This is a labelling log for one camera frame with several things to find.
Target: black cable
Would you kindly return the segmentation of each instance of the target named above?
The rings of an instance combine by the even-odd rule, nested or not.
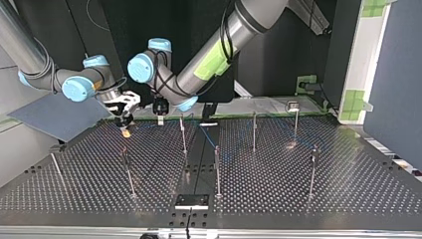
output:
[[[189,233],[189,224],[190,224],[190,216],[192,215],[192,208],[190,208],[189,216],[187,217],[187,223],[186,223],[186,238],[190,239],[190,233]]]
[[[223,49],[224,56],[227,59],[227,64],[229,65],[232,64],[234,56],[233,56],[233,40],[232,40],[232,37],[230,36],[230,29],[229,29],[228,10],[233,3],[234,3],[233,0],[230,0],[227,3],[226,8],[224,9],[224,12],[223,12],[223,17],[221,19],[221,26],[220,26],[221,47]],[[230,48],[229,50],[227,50],[225,38],[227,38],[227,41],[229,43],[229,48]]]
[[[81,31],[80,31],[80,29],[78,28],[77,21],[75,20],[74,13],[73,13],[73,12],[72,12],[72,10],[71,10],[71,6],[69,5],[68,0],[65,0],[65,3],[66,3],[66,6],[68,7],[69,14],[71,15],[72,22],[74,23],[75,28],[77,29],[77,34],[78,34],[79,39],[81,40],[82,47],[84,48],[84,52],[85,52],[85,54],[88,54],[87,46],[85,45],[84,39],[82,38]]]
[[[312,64],[314,66],[314,71],[317,72],[317,66],[316,66],[316,62],[315,62],[315,59],[314,59],[314,51],[313,51],[313,16],[314,16],[315,7],[316,7],[316,0],[313,0],[313,5],[311,6],[311,15],[310,15],[310,31],[311,31],[310,49],[311,49],[311,61],[312,61]],[[322,83],[318,83],[318,84],[319,84],[320,91],[322,92],[323,96],[328,101],[328,103],[332,106],[332,109],[334,110],[334,112],[338,115],[338,111],[335,109],[334,105],[329,100],[328,96],[326,95],[325,90],[323,89]]]

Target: cable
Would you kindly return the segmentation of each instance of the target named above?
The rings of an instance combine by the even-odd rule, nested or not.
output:
[[[37,38],[34,38],[34,39],[40,45],[40,47],[43,49],[43,51],[45,53],[46,64],[44,65],[43,70],[41,70],[41,72],[36,73],[36,74],[25,73],[22,70],[20,70],[20,71],[25,76],[25,78],[28,79],[28,80],[37,80],[37,79],[40,79],[40,78],[47,76],[47,74],[50,73],[50,88],[51,88],[52,93],[55,95],[58,92],[56,90],[55,83],[57,83],[57,85],[59,85],[60,89],[62,88],[62,85],[60,84],[60,82],[57,78],[57,70],[59,68],[54,63],[53,59],[50,57],[49,52],[47,51],[46,47],[44,47],[44,45]]]
[[[78,37],[79,37],[79,39],[80,39],[80,41],[81,41],[81,43],[82,43],[82,46],[84,47],[84,53],[87,55],[87,54],[88,54],[87,46],[85,45],[85,43],[84,43],[84,39],[82,38],[82,34],[81,34],[81,31],[80,31],[80,29],[79,29],[79,27],[78,27],[77,21],[75,20],[74,13],[73,13],[73,12],[72,12],[72,10],[71,10],[71,6],[69,5],[69,1],[68,1],[68,0],[66,0],[65,2],[66,2],[66,6],[68,7],[69,14],[71,15],[72,22],[74,23],[75,28],[76,28],[76,30],[77,30]]]
[[[207,137],[208,141],[210,142],[210,144],[215,148],[215,143],[212,141],[210,135],[208,134],[208,132],[205,131],[205,129],[200,125],[199,126],[202,131],[204,132],[205,136]]]
[[[230,36],[230,28],[229,28],[229,16],[228,16],[228,10],[230,8],[230,6],[233,4],[233,0],[230,0],[227,5],[226,8],[224,9],[223,12],[223,17],[221,19],[221,26],[220,26],[220,39],[221,39],[221,47],[223,49],[223,53],[225,55],[225,57],[227,58],[227,63],[230,65],[233,62],[233,41],[232,38]],[[227,41],[229,42],[229,51],[227,51],[226,49],[226,43],[225,43],[225,38],[227,38]]]
[[[86,7],[86,10],[87,10],[87,16],[88,16],[88,18],[90,18],[90,21],[91,21],[94,25],[96,25],[97,27],[99,27],[99,28],[101,28],[101,29],[103,29],[103,30],[105,30],[105,31],[108,31],[108,32],[109,32],[109,28],[103,27],[102,25],[100,25],[100,24],[96,23],[96,22],[94,21],[94,19],[91,17],[91,14],[90,14],[90,3],[91,3],[91,0],[88,0],[88,1],[87,1],[87,7]]]
[[[315,7],[316,7],[316,0],[313,0],[313,5],[311,6],[311,15],[310,15],[310,30],[311,30],[310,50],[311,50],[311,61],[312,61],[312,64],[314,66],[314,71],[317,72],[317,66],[316,66],[316,62],[315,62],[315,59],[314,59],[314,51],[313,51],[313,28],[312,28]],[[323,89],[322,83],[318,83],[318,84],[319,84],[320,91],[322,92],[323,96],[328,101],[328,103],[332,106],[332,109],[334,110],[335,114],[338,116],[338,111],[334,108],[334,105],[329,100],[328,96],[326,95],[325,90]]]

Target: gray panel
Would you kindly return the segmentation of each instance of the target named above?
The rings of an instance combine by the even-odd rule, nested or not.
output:
[[[141,122],[129,139],[107,122],[60,156],[64,183],[46,159],[34,173],[3,187],[0,225],[184,229],[190,220],[195,228],[209,229],[421,230],[422,184],[334,118],[300,118],[296,144],[293,118],[258,119],[255,154],[250,119],[220,123],[223,198],[208,211],[183,216],[173,210],[177,184],[189,176],[183,173],[178,121],[164,127]],[[196,145],[196,122],[187,122],[186,129],[188,144]],[[209,134],[217,143],[218,131]],[[309,199],[309,157],[315,143],[321,149],[320,164],[315,196]],[[208,142],[200,144],[204,163],[214,152]],[[130,198],[118,161],[124,145],[133,157],[138,198]],[[212,177],[200,177],[198,193],[213,187]]]
[[[364,130],[415,167],[422,168],[420,89],[422,1],[391,5]]]
[[[334,106],[339,106],[362,0],[338,0],[332,26],[323,87]]]
[[[62,94],[47,95],[14,112],[9,117],[63,141],[69,141],[109,112],[96,100],[74,103]]]
[[[10,59],[9,55],[0,47],[0,69],[16,66],[15,62]]]

